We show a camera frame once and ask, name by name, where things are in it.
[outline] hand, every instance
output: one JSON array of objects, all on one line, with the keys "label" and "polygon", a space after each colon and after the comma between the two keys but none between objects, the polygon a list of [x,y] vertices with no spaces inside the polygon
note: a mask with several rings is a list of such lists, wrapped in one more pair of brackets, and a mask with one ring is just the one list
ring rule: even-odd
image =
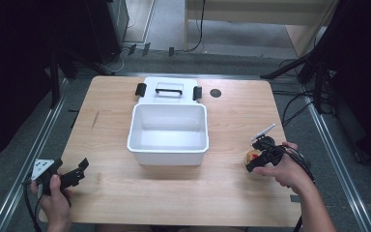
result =
[{"label": "hand", "polygon": [[[290,142],[283,142],[282,145],[289,146],[295,150],[298,145]],[[291,187],[294,193],[300,194],[300,189],[306,189],[313,185],[306,172],[296,164],[287,154],[282,156],[282,160],[275,167],[255,167],[254,173],[264,176],[273,176],[283,187]]]},{"label": "hand", "polygon": [[[69,231],[71,227],[71,208],[68,200],[60,191],[61,181],[58,175],[53,175],[50,179],[51,196],[44,195],[39,202],[41,208],[48,218],[47,231]],[[38,184],[33,181],[31,191],[38,195]],[[71,192],[65,189],[65,194],[69,197]]]}]

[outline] wooden table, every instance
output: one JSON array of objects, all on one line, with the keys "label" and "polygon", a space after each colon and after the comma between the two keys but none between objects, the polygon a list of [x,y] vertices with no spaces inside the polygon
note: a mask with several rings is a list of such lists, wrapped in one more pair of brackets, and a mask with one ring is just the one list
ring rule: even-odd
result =
[{"label": "wooden table", "polygon": [[[294,49],[301,57],[313,44],[321,27],[328,25],[338,2],[338,0],[206,0],[204,20],[285,25]],[[203,0],[185,0],[185,50],[188,50],[188,20],[200,20],[202,9]]]},{"label": "wooden table", "polygon": [[[272,123],[285,140],[266,81],[198,79],[208,110],[210,148],[200,166],[142,166],[127,149],[131,113],[144,78],[97,76],[71,132],[60,171],[87,158],[73,191],[72,220],[87,223],[295,226],[300,204],[273,178],[243,165],[251,137]],[[213,98],[212,89],[221,97]]]}]

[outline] person's left hand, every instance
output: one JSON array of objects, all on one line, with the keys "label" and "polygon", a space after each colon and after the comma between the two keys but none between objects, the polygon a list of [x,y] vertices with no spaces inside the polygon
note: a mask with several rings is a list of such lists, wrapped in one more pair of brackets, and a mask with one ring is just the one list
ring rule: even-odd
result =
[{"label": "person's left hand", "polygon": [[[61,181],[58,175],[53,175],[50,179],[51,195],[44,195],[39,202],[48,218],[48,231],[69,231],[71,226],[71,208],[65,195],[60,191]],[[31,184],[32,193],[38,195],[38,184],[33,181]],[[64,190],[69,197],[71,191]]]}]

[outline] black latch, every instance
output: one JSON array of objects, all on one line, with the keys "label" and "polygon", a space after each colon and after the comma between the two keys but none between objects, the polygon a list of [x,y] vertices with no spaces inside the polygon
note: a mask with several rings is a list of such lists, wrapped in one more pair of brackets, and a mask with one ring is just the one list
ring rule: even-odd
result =
[{"label": "black latch", "polygon": [[145,83],[139,83],[137,84],[137,89],[135,90],[135,95],[144,97],[144,94],[146,94],[147,84]]},{"label": "black latch", "polygon": [[203,88],[201,86],[194,86],[192,91],[192,100],[196,101],[203,97]]}]

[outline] gray floor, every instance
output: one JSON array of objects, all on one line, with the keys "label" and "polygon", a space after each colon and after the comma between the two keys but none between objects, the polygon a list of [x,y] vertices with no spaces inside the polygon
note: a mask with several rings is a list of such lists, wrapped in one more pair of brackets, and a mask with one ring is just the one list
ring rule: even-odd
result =
[{"label": "gray floor", "polygon": [[155,0],[129,0],[127,43],[144,43],[153,14]]},{"label": "gray floor", "polygon": [[[156,8],[151,17],[151,24],[145,42],[151,43],[152,49],[163,51],[150,51],[147,56],[142,56],[141,50],[137,50],[130,56],[124,53],[121,58],[125,65],[118,74],[187,73],[204,74],[203,77],[258,79],[256,75],[270,73],[278,69],[279,64],[283,60],[297,58],[292,45],[289,44],[288,36],[283,27],[263,24],[237,25],[232,22],[205,22],[204,45],[200,47],[200,50],[197,50],[195,54],[176,52],[174,56],[168,57],[165,51],[169,46],[175,46],[176,49],[183,48],[182,28],[184,20],[182,22],[180,18],[174,18],[175,15],[179,15],[176,11],[181,10],[182,2],[169,0],[156,1]],[[164,17],[168,15],[172,18],[170,20],[171,24],[167,23],[168,20],[164,20]],[[192,44],[192,42],[196,42],[196,39],[193,38],[197,38],[198,34],[196,30],[191,32],[193,26],[195,26],[195,22],[191,21],[189,26],[190,44]],[[230,33],[223,32],[219,34],[215,33],[215,31],[224,30],[227,32],[228,30],[233,31],[231,38],[218,38],[219,34],[221,36],[230,35]],[[255,36],[247,35],[247,30],[259,31]],[[267,35],[268,37],[265,38],[258,35]],[[123,63],[117,57],[113,62],[107,64],[107,67],[118,70],[122,65]],[[62,156],[71,132],[71,125],[76,116],[76,113],[70,112],[70,110],[78,110],[80,108],[91,79],[95,75],[97,75],[95,72],[81,67],[79,68],[77,79],[69,81],[69,90],[66,94],[65,103],[43,149],[39,151],[41,159],[55,159]],[[289,76],[283,76],[272,81],[271,87],[273,91],[301,91],[296,79]],[[286,103],[292,96],[275,95],[274,97],[278,111],[282,114]],[[293,114],[303,107],[304,104],[304,99],[295,101],[295,104],[289,108],[288,114]],[[50,95],[42,100],[34,113],[22,125],[11,144],[0,154],[0,210],[49,113],[49,106]],[[352,146],[344,135],[340,122],[329,115],[323,116],[323,118],[331,131],[332,139],[337,145],[341,158],[345,161],[347,170],[368,209],[368,215],[371,217],[371,166],[364,166],[356,162],[353,156]],[[287,139],[299,143],[300,150],[311,158],[313,164],[312,171],[317,180],[317,186],[324,197],[329,213],[338,230],[359,231],[355,214],[350,206],[349,197],[345,194],[339,181],[340,179],[338,179],[331,164],[331,160],[327,155],[326,144],[324,144],[324,140],[315,126],[310,111],[303,112],[284,130]],[[12,213],[13,215],[8,221],[6,231],[33,230],[23,199],[19,199],[18,203],[14,204],[14,211]],[[93,231],[94,225],[74,224],[71,230]],[[292,228],[250,228],[249,230],[292,231]]]}]

